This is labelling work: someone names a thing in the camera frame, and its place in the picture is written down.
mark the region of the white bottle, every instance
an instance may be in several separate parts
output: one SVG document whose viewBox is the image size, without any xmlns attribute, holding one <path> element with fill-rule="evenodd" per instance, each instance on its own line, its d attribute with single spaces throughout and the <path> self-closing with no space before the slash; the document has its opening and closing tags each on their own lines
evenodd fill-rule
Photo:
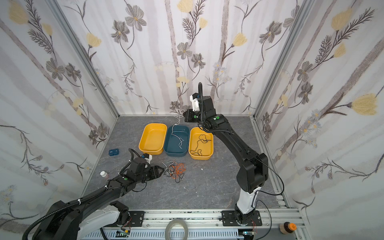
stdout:
<svg viewBox="0 0 384 240">
<path fill-rule="evenodd" d="M 108 178 L 109 178 L 109 174 L 106 173 L 105 171 L 101 171 L 101 172 L 100 172 L 100 175 L 101 175 L 103 178 L 105 178 L 105 179 L 108 179 Z"/>
</svg>

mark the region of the orange bottle cap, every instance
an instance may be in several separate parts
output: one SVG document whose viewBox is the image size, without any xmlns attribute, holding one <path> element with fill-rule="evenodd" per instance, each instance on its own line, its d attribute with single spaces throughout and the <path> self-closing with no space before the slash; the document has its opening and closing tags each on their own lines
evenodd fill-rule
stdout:
<svg viewBox="0 0 384 240">
<path fill-rule="evenodd" d="M 295 230 L 297 229 L 296 224 L 294 224 L 294 223 L 290 223 L 290 224 L 288 224 L 288 228 L 289 228 L 290 230 L 292 230 L 292 231 L 295 231 Z"/>
</svg>

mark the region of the floral wallpaper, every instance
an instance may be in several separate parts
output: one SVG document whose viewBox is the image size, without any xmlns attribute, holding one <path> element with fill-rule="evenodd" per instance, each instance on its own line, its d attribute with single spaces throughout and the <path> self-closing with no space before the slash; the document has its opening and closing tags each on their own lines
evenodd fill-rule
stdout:
<svg viewBox="0 0 384 240">
<path fill-rule="evenodd" d="M 302 1 L 58 0 L 120 114 L 253 114 Z"/>
<path fill-rule="evenodd" d="M 383 10 L 316 1 L 257 116 L 312 239 L 382 238 Z"/>
<path fill-rule="evenodd" d="M 0 6 L 0 234 L 17 239 L 82 194 L 116 118 L 44 1 Z"/>
</svg>

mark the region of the bottle with orange cap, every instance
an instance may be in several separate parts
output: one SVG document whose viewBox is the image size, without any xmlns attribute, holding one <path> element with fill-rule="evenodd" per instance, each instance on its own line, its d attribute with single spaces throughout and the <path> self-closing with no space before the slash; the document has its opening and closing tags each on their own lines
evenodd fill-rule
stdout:
<svg viewBox="0 0 384 240">
<path fill-rule="evenodd" d="M 297 229 L 297 227 L 296 227 L 296 224 L 294 224 L 294 223 L 285 222 L 285 223 L 280 224 L 280 231 L 283 234 L 293 233 L 293 231 L 295 231 L 296 229 Z"/>
</svg>

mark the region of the blue object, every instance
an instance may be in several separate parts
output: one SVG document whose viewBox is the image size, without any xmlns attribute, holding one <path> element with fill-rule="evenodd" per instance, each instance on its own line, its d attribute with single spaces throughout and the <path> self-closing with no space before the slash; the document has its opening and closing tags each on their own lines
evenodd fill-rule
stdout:
<svg viewBox="0 0 384 240">
<path fill-rule="evenodd" d="M 173 127 L 173 134 L 184 140 L 181 148 L 179 147 L 180 140 L 172 135 L 172 127 L 169 127 L 164 141 L 164 151 L 171 157 L 183 157 L 188 152 L 189 128 L 183 125 L 176 125 Z"/>
<path fill-rule="evenodd" d="M 118 148 L 115 148 L 115 149 L 111 149 L 108 153 L 110 156 L 115 156 L 115 155 L 119 155 L 119 149 Z"/>
</svg>

